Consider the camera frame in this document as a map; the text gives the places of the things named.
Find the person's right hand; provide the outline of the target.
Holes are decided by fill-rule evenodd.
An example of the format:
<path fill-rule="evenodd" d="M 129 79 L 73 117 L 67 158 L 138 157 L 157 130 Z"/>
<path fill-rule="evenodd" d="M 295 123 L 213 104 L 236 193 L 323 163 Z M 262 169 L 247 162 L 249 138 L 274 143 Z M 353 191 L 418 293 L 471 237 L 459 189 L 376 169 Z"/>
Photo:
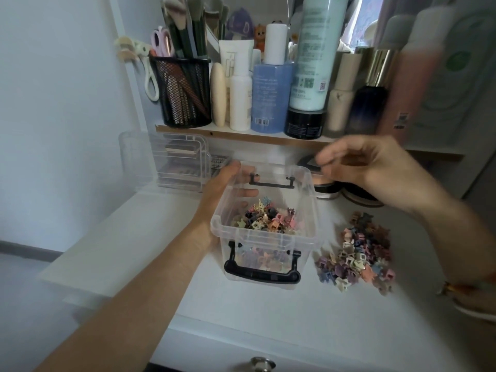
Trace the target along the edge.
<path fill-rule="evenodd" d="M 357 185 L 382 203 L 414 214 L 447 197 L 443 187 L 390 136 L 373 137 L 373 157 L 364 183 Z"/>

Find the person's left hand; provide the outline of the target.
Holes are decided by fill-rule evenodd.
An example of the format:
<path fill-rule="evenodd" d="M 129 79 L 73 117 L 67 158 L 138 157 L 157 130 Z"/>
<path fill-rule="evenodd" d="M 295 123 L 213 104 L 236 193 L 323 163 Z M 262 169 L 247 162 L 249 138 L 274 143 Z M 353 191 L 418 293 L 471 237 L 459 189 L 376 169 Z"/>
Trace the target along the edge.
<path fill-rule="evenodd" d="M 210 222 L 227 185 L 234 179 L 240 183 L 249 182 L 252 173 L 255 173 L 254 166 L 243 166 L 239 161 L 233 160 L 203 187 L 202 198 L 190 222 L 201 245 L 210 247 L 214 244 Z"/>

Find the clear box with black handles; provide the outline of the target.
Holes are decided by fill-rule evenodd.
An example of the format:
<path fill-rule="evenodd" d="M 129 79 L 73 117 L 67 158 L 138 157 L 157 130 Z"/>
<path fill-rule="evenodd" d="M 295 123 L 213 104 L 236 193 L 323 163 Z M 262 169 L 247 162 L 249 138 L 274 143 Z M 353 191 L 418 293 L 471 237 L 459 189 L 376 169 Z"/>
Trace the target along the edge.
<path fill-rule="evenodd" d="M 309 257 L 320 249 L 324 238 L 311 172 L 304 167 L 242 161 L 254 166 L 249 182 L 231 180 L 211 219 L 211 231 L 220 239 L 223 268 L 228 279 L 252 281 L 292 289 L 301 281 Z M 234 198 L 233 187 L 256 188 L 257 197 Z M 303 235 L 278 234 L 230 226 L 241 209 L 267 196 L 278 207 L 296 210 L 303 221 Z"/>

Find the person's left forearm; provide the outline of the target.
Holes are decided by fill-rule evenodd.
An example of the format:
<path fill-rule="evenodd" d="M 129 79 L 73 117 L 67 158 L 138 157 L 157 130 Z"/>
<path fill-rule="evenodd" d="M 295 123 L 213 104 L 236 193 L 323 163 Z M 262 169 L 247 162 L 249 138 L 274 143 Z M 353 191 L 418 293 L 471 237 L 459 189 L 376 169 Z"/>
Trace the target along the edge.
<path fill-rule="evenodd" d="M 212 245 L 209 222 L 193 218 L 34 372 L 142 372 Z"/>

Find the person's right forearm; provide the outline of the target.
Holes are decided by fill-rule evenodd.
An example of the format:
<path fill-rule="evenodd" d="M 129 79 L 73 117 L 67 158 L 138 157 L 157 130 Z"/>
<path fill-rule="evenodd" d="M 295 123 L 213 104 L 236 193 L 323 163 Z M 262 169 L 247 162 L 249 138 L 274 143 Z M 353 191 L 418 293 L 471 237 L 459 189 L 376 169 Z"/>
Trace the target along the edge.
<path fill-rule="evenodd" d="M 416 200 L 409 213 L 427 231 L 445 281 L 439 291 L 462 308 L 496 314 L 496 236 L 449 194 Z"/>

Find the round black and white jar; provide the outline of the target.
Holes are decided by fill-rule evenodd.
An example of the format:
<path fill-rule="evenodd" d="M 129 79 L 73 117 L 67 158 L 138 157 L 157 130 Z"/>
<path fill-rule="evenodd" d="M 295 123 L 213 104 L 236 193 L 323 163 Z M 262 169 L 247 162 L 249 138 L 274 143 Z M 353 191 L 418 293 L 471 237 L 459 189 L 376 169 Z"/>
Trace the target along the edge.
<path fill-rule="evenodd" d="M 314 190 L 318 199 L 333 200 L 340 196 L 344 184 L 327 178 L 322 173 L 321 167 L 316 163 L 313 155 L 302 157 L 297 165 L 307 168 L 311 172 Z"/>

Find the heap of clips inside box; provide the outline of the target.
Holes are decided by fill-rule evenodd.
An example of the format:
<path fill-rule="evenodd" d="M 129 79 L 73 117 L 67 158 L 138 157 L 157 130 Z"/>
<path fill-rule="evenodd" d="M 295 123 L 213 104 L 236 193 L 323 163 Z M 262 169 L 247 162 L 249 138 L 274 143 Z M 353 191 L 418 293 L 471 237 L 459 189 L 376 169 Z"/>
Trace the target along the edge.
<path fill-rule="evenodd" d="M 241 209 L 238 215 L 233 216 L 230 226 L 295 236 L 303 235 L 304 222 L 297 220 L 294 208 L 278 207 L 271 198 L 264 196 L 249 208 Z"/>

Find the round dark compact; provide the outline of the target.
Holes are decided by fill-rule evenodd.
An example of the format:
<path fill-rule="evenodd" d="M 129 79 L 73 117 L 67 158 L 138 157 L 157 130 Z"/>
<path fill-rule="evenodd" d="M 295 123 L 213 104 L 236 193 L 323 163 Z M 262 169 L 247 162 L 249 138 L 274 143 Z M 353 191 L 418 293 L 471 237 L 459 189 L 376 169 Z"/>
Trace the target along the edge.
<path fill-rule="evenodd" d="M 379 208 L 384 206 L 384 204 L 380 200 L 368 193 L 362 187 L 359 187 L 352 183 L 342 183 L 341 193 L 344 198 L 359 206 L 367 208 Z"/>

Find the wooden shelf board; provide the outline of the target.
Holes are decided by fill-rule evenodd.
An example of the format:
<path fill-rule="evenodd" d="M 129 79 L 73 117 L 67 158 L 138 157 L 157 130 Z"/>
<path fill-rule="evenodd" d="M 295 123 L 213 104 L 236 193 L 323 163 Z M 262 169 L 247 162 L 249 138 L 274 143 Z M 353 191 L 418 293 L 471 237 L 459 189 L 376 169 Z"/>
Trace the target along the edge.
<path fill-rule="evenodd" d="M 289 137 L 284 133 L 263 134 L 252 130 L 234 131 L 229 127 L 218 127 L 213 123 L 207 126 L 190 129 L 172 128 L 166 125 L 155 125 L 155 130 L 161 133 L 190 133 L 209 138 L 280 146 L 294 146 L 313 150 L 321 149 L 334 141 L 333 138 L 323 136 L 313 140 L 303 140 Z M 460 162 L 466 155 L 465 152 L 454 147 L 432 148 L 406 145 L 405 149 L 416 159 L 431 161 Z"/>

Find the dark blue bottle gold cap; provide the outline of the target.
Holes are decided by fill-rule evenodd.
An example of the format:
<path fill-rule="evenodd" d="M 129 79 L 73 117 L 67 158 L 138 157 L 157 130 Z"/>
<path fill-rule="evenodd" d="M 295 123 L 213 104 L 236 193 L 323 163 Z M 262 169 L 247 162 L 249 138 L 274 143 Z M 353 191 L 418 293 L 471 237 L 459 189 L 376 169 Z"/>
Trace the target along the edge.
<path fill-rule="evenodd" d="M 406 45 L 416 16 L 398 14 L 389 19 L 382 39 L 366 61 L 363 86 L 355 92 L 346 135 L 373 135 L 385 108 L 399 52 Z"/>

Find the beige slim bottle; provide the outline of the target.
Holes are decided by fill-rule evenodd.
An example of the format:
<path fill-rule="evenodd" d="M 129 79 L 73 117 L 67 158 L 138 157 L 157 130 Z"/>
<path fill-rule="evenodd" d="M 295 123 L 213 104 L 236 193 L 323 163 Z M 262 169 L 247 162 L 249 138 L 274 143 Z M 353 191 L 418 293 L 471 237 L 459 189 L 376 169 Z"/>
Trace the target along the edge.
<path fill-rule="evenodd" d="M 368 53 L 368 48 L 340 53 L 339 66 L 328 96 L 323 129 L 325 137 L 336 138 L 344 134 L 355 93 L 365 83 Z"/>

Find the eyeshadow palette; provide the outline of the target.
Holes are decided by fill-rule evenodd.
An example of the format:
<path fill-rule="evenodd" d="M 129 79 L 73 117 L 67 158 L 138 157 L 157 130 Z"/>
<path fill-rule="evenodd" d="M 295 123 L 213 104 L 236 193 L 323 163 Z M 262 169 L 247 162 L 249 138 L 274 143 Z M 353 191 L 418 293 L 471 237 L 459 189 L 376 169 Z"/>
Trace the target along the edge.
<path fill-rule="evenodd" d="M 170 155 L 196 156 L 201 151 L 198 141 L 171 140 L 164 147 L 164 151 Z"/>

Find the clear acrylic organizer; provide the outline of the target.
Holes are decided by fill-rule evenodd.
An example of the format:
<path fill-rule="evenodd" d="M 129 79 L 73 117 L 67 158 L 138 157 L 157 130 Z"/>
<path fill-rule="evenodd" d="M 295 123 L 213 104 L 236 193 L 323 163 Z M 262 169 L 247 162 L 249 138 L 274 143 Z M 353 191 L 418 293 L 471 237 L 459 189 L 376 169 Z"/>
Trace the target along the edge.
<path fill-rule="evenodd" d="M 170 155 L 171 140 L 198 141 L 196 156 Z M 200 193 L 212 177 L 212 159 L 206 138 L 195 134 L 127 131 L 119 135 L 123 180 L 135 193 Z"/>

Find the blue bottle with white cap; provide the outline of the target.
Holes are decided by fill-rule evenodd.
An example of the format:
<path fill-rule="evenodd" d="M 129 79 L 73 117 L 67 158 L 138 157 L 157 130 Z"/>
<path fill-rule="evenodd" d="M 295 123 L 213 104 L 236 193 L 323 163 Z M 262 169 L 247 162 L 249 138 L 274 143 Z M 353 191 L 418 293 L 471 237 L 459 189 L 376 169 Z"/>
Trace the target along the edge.
<path fill-rule="evenodd" d="M 251 130 L 273 134 L 284 131 L 294 66 L 287 60 L 286 24 L 265 27 L 263 59 L 252 75 Z"/>

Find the small white bottle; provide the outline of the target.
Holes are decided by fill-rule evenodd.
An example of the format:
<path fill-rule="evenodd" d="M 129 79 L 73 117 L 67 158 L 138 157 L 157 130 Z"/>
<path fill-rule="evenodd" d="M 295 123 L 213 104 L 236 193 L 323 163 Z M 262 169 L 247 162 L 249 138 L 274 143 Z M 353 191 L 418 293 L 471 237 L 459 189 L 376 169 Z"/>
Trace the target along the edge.
<path fill-rule="evenodd" d="M 235 55 L 234 71 L 230 79 L 230 127 L 234 131 L 251 128 L 252 77 L 249 49 Z"/>

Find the loose pile of hair clips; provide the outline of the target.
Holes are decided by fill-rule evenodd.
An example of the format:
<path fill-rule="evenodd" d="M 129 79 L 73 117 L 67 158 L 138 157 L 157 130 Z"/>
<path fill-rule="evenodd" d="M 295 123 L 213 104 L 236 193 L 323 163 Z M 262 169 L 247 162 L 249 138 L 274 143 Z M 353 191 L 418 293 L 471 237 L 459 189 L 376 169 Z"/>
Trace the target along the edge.
<path fill-rule="evenodd" d="M 355 211 L 338 241 L 337 249 L 323 250 L 314 263 L 319 282 L 342 293 L 360 281 L 372 284 L 382 296 L 392 292 L 396 273 L 388 228 L 375 223 L 372 214 Z"/>

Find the beige oval bottle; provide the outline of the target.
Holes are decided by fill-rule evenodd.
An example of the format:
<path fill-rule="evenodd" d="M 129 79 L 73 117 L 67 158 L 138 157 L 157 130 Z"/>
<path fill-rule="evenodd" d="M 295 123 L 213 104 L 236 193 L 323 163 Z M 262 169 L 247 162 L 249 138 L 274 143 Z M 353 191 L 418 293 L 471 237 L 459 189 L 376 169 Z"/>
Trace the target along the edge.
<path fill-rule="evenodd" d="M 213 63 L 210 70 L 210 95 L 214 124 L 224 127 L 227 112 L 227 82 L 221 63 Z"/>

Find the pink bottle with grey cap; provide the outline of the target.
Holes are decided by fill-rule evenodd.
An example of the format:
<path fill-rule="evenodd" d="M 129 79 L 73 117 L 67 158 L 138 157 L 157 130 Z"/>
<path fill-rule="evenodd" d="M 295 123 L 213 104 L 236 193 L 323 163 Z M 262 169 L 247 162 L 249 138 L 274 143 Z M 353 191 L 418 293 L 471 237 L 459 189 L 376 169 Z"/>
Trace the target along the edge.
<path fill-rule="evenodd" d="M 376 135 L 390 135 L 403 143 L 441 61 L 454 18 L 454 5 L 432 6 L 419 12 L 407 44 L 399 53 Z"/>

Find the mint tube with black cap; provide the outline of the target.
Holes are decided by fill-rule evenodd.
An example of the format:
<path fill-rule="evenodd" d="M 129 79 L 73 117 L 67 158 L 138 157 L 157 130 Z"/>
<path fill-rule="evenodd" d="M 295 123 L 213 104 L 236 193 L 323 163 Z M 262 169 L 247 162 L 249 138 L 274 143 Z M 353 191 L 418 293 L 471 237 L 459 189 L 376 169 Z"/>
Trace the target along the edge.
<path fill-rule="evenodd" d="M 302 18 L 284 133 L 321 137 L 333 63 L 349 0 L 303 0 Z"/>

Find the black mesh holder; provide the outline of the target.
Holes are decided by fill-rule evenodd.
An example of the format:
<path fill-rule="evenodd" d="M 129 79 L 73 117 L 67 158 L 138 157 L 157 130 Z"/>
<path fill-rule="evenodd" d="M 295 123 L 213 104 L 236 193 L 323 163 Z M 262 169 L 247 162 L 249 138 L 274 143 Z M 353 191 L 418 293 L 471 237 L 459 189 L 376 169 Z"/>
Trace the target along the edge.
<path fill-rule="evenodd" d="M 159 104 L 167 127 L 192 129 L 212 123 L 210 59 L 151 57 Z"/>

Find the white squeeze tube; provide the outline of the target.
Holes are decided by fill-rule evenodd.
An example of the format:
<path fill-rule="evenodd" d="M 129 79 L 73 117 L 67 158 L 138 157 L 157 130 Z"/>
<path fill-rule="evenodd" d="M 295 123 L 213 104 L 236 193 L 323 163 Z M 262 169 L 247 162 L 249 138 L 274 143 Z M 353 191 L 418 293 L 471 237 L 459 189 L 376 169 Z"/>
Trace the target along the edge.
<path fill-rule="evenodd" d="M 226 122 L 230 122 L 230 86 L 231 77 L 235 70 L 235 56 L 241 52 L 247 57 L 247 73 L 251 75 L 252 52 L 254 48 L 254 40 L 222 40 L 219 41 L 221 65 L 226 77 L 227 89 L 227 106 L 226 106 Z"/>

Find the orange animal figurine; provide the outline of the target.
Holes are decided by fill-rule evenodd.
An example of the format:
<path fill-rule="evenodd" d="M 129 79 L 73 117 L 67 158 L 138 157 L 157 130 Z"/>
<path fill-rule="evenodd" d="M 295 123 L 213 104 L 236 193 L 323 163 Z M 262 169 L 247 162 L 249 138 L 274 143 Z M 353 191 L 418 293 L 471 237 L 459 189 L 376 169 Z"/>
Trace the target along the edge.
<path fill-rule="evenodd" d="M 254 28 L 254 49 L 260 50 L 264 53 L 265 49 L 265 37 L 266 37 L 266 25 L 258 24 Z"/>

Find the white tube with green print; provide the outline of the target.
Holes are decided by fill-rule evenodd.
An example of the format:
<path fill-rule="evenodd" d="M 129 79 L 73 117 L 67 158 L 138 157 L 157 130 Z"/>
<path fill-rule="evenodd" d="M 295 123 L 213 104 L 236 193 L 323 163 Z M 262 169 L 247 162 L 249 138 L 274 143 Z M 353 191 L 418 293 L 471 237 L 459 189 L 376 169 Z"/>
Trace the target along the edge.
<path fill-rule="evenodd" d="M 496 66 L 496 0 L 457 0 L 443 58 L 409 129 L 408 143 L 456 143 L 464 119 Z"/>

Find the white drawer front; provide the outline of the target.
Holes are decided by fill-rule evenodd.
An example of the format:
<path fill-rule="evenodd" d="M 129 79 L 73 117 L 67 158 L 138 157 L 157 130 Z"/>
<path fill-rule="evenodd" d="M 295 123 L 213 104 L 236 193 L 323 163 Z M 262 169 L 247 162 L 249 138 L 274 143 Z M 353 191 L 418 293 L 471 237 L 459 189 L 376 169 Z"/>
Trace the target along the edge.
<path fill-rule="evenodd" d="M 151 362 L 183 372 L 393 372 L 309 347 L 176 315 Z"/>

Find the white and beige hanging tool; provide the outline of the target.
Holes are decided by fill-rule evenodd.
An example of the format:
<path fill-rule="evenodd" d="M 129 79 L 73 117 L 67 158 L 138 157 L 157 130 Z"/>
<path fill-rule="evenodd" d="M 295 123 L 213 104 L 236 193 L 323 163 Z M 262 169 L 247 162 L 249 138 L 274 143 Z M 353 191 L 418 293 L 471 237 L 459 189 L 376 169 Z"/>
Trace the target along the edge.
<path fill-rule="evenodd" d="M 120 62 L 141 62 L 144 68 L 144 90 L 152 102 L 158 102 L 160 94 L 156 76 L 151 66 L 152 46 L 128 36 L 120 36 L 114 41 L 117 58 Z"/>

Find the purple mushroom figurine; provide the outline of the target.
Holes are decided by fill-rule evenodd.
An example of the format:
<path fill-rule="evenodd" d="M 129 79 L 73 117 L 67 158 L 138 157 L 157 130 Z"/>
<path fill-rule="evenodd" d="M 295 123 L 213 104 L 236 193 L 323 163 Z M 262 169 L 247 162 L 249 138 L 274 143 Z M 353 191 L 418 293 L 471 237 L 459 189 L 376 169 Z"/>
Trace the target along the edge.
<path fill-rule="evenodd" d="M 227 20 L 224 40 L 252 40 L 254 24 L 250 13 L 243 7 L 232 12 Z"/>

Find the pink scissors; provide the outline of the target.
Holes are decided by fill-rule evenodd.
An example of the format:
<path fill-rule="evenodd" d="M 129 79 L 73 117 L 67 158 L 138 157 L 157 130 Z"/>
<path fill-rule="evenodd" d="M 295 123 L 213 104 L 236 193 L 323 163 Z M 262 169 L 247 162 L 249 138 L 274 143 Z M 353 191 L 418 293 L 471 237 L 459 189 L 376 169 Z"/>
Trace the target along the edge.
<path fill-rule="evenodd" d="M 157 29 L 153 30 L 151 36 L 151 45 L 155 53 L 152 56 L 156 57 L 173 57 L 174 47 L 172 43 L 172 38 L 170 32 L 167 28 L 163 26 L 158 26 Z"/>

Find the silver drawer knob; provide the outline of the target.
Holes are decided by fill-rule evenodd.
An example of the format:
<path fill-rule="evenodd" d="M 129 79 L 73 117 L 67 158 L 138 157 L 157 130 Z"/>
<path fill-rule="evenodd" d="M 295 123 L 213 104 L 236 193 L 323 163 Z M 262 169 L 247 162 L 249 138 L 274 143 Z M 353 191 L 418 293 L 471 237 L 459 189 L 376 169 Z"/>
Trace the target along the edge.
<path fill-rule="evenodd" d="M 273 372 L 276 363 L 266 357 L 255 356 L 251 358 L 253 372 Z"/>

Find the bunch of green makeup brushes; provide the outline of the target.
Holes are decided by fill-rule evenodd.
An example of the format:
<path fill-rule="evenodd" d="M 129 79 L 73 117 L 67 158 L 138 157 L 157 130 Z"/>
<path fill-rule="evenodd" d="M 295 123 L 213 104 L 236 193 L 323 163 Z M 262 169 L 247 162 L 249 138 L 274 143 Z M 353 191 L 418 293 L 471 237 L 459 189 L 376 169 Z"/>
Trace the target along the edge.
<path fill-rule="evenodd" d="M 161 0 L 175 56 L 206 59 L 220 55 L 229 6 L 224 0 Z"/>

